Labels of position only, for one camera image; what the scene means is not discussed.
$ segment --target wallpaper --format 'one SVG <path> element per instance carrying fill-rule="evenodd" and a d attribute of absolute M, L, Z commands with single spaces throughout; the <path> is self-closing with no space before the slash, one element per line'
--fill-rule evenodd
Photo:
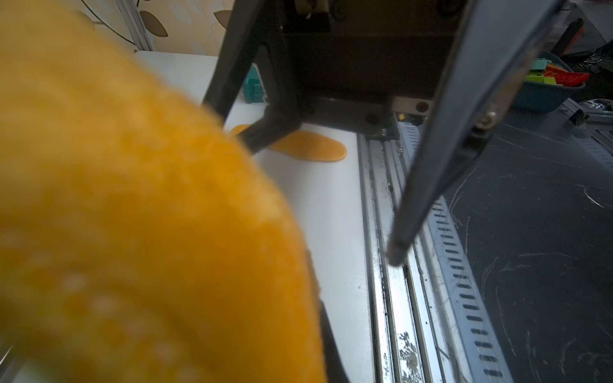
<path fill-rule="evenodd" d="M 136 47 L 115 0 L 63 0 L 126 51 Z M 217 56 L 234 0 L 134 0 L 156 51 Z"/>

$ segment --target blurry orange object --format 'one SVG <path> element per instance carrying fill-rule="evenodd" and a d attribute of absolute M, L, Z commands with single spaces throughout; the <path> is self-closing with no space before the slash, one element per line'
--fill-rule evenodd
<path fill-rule="evenodd" d="M 59 381 L 323 383 L 283 196 L 55 1 L 0 6 L 0 332 Z"/>
<path fill-rule="evenodd" d="M 249 124 L 235 126 L 232 134 L 237 135 L 248 127 Z M 342 143 L 325 135 L 307 131 L 290 133 L 269 148 L 306 161 L 334 162 L 347 156 L 347 148 Z"/>

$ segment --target white tabletop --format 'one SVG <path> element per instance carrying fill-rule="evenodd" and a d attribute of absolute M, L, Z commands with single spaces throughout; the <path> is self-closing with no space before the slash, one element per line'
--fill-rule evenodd
<path fill-rule="evenodd" d="M 178 53 L 139 51 L 135 56 L 196 104 L 202 102 L 217 63 L 217 57 Z M 246 104 L 238 96 L 224 130 L 253 123 L 263 114 L 263 104 Z M 304 124 L 302 129 L 343 143 L 347 157 L 339 162 L 311 162 L 263 150 L 254 158 L 284 192 L 306 236 L 321 298 L 349 380 L 372 383 L 357 138 L 354 133 L 311 124 Z"/>

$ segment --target plastic bin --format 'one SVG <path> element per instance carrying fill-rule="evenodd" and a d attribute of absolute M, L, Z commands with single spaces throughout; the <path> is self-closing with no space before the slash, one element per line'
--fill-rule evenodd
<path fill-rule="evenodd" d="M 539 58 L 546 58 L 557 66 L 573 71 L 564 61 L 551 53 L 542 52 Z M 558 109 L 562 102 L 584 87 L 585 83 L 581 83 L 579 86 L 560 86 L 524 81 L 524 85 L 517 93 L 513 107 L 549 113 Z"/>

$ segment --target scratched floor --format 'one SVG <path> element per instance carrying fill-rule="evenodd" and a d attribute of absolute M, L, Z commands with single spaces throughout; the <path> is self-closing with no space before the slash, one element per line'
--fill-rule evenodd
<path fill-rule="evenodd" d="M 512 111 L 445 194 L 518 382 L 613 382 L 613 173 Z"/>

